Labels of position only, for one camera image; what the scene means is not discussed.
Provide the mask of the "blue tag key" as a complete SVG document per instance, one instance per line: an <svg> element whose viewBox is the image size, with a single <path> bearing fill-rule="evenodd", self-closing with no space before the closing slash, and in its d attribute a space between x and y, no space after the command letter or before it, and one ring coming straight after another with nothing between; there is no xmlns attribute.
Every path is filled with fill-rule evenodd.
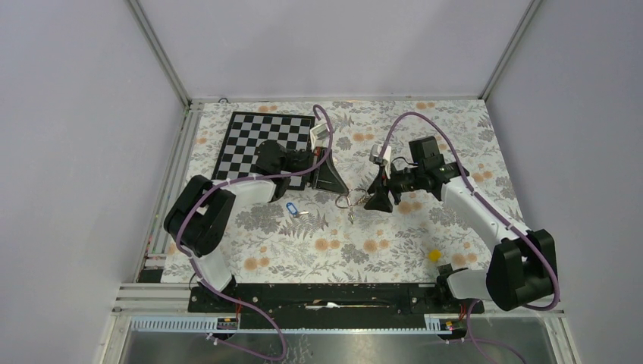
<svg viewBox="0 0 643 364"><path fill-rule="evenodd" d="M286 203L286 208L287 208L287 211L290 213L290 215L293 218L301 218L304 215L309 214L309 212L307 212L307 211L300 211L292 202L287 202Z"/></svg>

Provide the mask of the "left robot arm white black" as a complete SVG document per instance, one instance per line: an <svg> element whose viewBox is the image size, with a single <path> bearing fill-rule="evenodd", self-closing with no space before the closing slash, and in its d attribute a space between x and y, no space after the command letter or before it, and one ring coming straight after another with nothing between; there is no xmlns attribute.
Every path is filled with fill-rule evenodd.
<svg viewBox="0 0 643 364"><path fill-rule="evenodd" d="M218 246L227 223L240 209L279 200L295 177L315 190L345 195L349 189L334 167L331 150L287 149L276 141L261 143L253 172L247 177L190 179L165 216L164 230L190 260L199 282L208 288L206 302L216 311L229 310L234 276Z"/></svg>

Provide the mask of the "metal keyring with keys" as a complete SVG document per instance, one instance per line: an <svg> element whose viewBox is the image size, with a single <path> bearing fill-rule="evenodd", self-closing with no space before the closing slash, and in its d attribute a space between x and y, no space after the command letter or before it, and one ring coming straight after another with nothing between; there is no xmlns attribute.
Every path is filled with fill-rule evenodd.
<svg viewBox="0 0 643 364"><path fill-rule="evenodd" d="M365 203L370 198L370 194L364 188L355 188L347 194L338 196L334 204L338 209L347 211L349 223L354 224L356 219L356 208Z"/></svg>

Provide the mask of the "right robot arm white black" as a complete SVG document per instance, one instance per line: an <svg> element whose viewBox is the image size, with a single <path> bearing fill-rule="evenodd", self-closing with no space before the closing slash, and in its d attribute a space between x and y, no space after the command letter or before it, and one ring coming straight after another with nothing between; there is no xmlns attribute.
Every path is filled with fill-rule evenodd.
<svg viewBox="0 0 643 364"><path fill-rule="evenodd" d="M434 137L413 140L409 148L412 164L398 170L390 147L372 147L369 160L379 170L365 209L391 213L403 193L424 190L464 220L491 252L485 270L439 269L439 309L454 312L465 300L480 299L510 311L557 292L554 239L546 230L534 231L487 201L465 169L445 161Z"/></svg>

